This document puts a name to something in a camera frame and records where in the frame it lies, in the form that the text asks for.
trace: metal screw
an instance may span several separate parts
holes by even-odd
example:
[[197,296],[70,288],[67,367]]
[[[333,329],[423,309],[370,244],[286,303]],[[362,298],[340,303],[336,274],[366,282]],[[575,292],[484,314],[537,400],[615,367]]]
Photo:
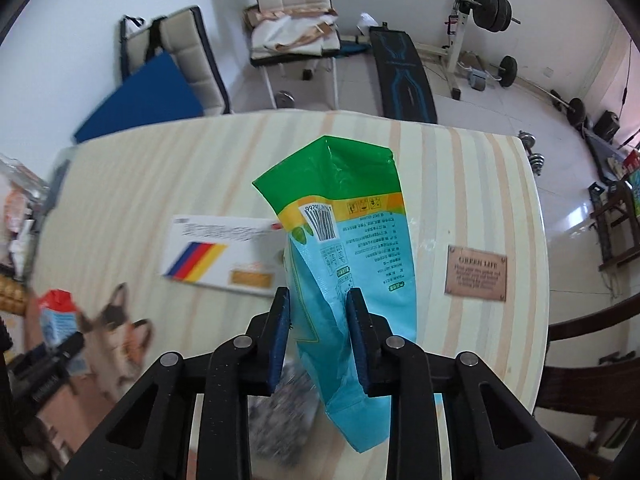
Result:
[[465,366],[476,366],[478,364],[478,356],[473,352],[462,352],[460,354],[460,362]]
[[234,339],[234,346],[236,348],[249,348],[249,346],[251,346],[251,343],[253,342],[254,340],[251,339],[249,336],[239,335]]
[[160,358],[160,364],[162,366],[173,366],[178,362],[178,354],[175,352],[167,352],[166,354],[162,354]]
[[404,339],[399,335],[390,335],[386,338],[386,345],[391,348],[402,348],[404,346]]

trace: red yellow blue stripe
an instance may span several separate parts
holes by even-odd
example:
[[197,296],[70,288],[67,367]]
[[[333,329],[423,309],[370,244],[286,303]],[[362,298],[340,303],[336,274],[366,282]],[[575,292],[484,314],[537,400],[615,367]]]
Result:
[[184,282],[197,282],[225,249],[225,244],[191,242],[171,266],[166,276]]

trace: chair leg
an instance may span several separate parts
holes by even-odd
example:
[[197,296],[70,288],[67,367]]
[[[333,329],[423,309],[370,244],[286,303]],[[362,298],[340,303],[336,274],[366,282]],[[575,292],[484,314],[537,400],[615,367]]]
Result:
[[269,72],[267,72],[267,67],[261,66],[260,71],[262,72],[262,77],[264,78],[264,83],[267,85],[267,91],[269,92],[269,99],[271,99],[271,106],[274,110],[277,110],[276,99],[273,96],[273,88],[271,88],[271,81],[269,80]]
[[335,57],[331,58],[331,68],[334,73],[334,110],[340,109],[340,103],[338,101],[338,71],[336,70]]

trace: table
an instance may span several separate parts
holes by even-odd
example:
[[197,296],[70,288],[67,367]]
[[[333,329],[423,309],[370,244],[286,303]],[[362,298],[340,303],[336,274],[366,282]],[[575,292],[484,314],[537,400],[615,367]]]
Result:
[[[168,350],[184,356],[212,351],[244,333],[270,300],[160,276],[172,215],[274,218],[252,180],[325,134],[394,153],[417,277],[417,343],[447,356],[476,352],[532,410],[545,355],[548,265],[536,185],[516,137],[353,112],[280,110],[156,124],[91,140],[78,148],[44,225],[34,293],[68,290],[94,316],[114,287],[127,282],[132,319],[150,318],[155,325],[146,366]],[[444,294],[450,244],[508,256],[505,303]],[[386,454],[386,444],[354,452],[320,411],[296,468],[257,462],[254,474],[378,479]]]
[[615,183],[618,178],[613,171],[611,171],[607,159],[613,157],[614,160],[622,164],[626,158],[626,153],[616,149],[612,144],[609,144],[606,140],[601,139],[586,128],[582,131],[584,133],[584,142],[587,143],[587,148],[596,165],[600,180],[607,186],[610,186]]

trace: cat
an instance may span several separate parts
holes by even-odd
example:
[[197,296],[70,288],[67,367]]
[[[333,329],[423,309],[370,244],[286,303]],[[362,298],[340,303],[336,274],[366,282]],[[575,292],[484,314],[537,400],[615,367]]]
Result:
[[140,377],[154,334],[150,320],[131,322],[127,300],[127,284],[121,283],[95,319],[77,314],[84,335],[84,358],[100,391],[114,402]]

